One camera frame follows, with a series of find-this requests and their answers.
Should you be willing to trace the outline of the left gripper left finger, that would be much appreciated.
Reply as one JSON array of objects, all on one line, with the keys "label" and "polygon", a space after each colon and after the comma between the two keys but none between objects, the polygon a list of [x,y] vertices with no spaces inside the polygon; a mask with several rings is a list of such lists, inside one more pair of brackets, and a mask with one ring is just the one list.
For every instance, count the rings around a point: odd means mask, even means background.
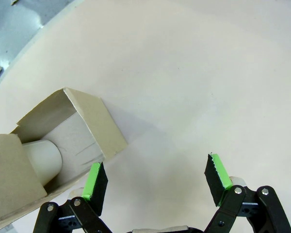
[{"label": "left gripper left finger", "polygon": [[100,219],[107,183],[103,163],[92,164],[82,194],[67,199],[62,205],[55,202],[42,204],[33,232],[71,233],[83,229],[85,233],[110,233]]}]

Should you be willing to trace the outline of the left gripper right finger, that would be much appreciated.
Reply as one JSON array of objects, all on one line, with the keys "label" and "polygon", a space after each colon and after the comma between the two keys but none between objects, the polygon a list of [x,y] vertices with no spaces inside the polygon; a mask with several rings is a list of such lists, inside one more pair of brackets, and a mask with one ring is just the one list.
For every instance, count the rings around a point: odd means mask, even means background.
[{"label": "left gripper right finger", "polygon": [[236,218],[244,217],[255,233],[290,233],[291,226],[275,190],[268,185],[256,191],[244,180],[230,177],[218,154],[208,154],[204,172],[218,210],[205,229],[228,233]]}]

